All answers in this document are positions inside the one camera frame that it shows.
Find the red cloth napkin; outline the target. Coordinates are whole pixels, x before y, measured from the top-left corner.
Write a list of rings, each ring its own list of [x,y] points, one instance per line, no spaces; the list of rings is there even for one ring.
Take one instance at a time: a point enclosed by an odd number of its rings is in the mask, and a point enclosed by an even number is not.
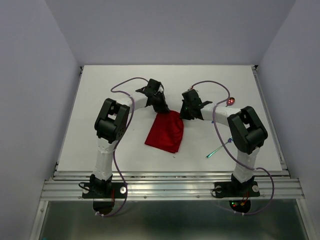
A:
[[[184,123],[177,111],[157,113],[145,145],[175,154],[179,151],[184,134]]]

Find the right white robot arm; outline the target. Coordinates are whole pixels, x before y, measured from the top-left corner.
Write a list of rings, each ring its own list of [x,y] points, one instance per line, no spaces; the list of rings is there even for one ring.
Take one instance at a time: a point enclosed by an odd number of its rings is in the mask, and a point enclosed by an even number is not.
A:
[[[217,124],[229,128],[237,156],[231,156],[236,162],[231,175],[230,189],[235,195],[242,195],[254,181],[254,170],[260,148],[268,138],[268,132],[251,106],[242,109],[213,105],[211,101],[202,101],[195,89],[182,93],[180,118],[183,120],[200,119],[212,121],[219,140],[223,143]]]

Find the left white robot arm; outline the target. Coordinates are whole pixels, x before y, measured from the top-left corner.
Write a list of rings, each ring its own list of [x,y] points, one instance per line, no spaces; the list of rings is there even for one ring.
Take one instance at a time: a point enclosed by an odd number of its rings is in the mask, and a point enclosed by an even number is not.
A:
[[[94,129],[98,138],[95,168],[89,179],[89,189],[100,197],[106,197],[112,188],[112,165],[117,144],[125,135],[135,110],[152,106],[156,113],[168,113],[169,107],[161,82],[150,79],[147,85],[134,93],[119,90],[126,97],[107,98],[98,113]]]

